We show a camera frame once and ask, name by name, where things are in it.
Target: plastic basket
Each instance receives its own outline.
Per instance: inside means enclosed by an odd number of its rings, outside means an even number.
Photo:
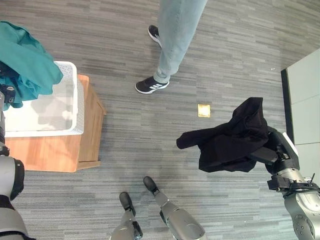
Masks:
[[[79,135],[84,132],[84,89],[72,62],[55,61],[63,73],[52,95],[24,101],[23,107],[4,112],[6,137]]]

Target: light blue jeans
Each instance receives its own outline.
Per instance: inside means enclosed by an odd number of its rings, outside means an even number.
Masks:
[[[153,78],[167,83],[184,59],[208,0],[161,0],[158,31],[162,51]]]

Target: teal cloth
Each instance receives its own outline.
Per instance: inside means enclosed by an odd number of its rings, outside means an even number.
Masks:
[[[19,74],[0,76],[0,84],[15,89],[15,100],[11,103],[14,108],[21,108],[22,101],[37,99],[39,94],[52,94],[53,84],[63,77],[44,47],[25,28],[7,21],[0,21],[0,62]]]

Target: black cloth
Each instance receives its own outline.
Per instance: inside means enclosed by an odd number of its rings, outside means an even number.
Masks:
[[[198,145],[201,151],[199,169],[249,172],[256,165],[246,156],[268,141],[261,97],[250,97],[238,106],[232,119],[214,128],[185,132],[176,140],[180,149]]]

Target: wooden side table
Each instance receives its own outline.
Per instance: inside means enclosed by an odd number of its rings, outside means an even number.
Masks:
[[[81,135],[8,137],[10,156],[26,170],[75,172],[98,167],[101,130],[107,114],[85,75],[78,75],[84,90],[84,133]]]

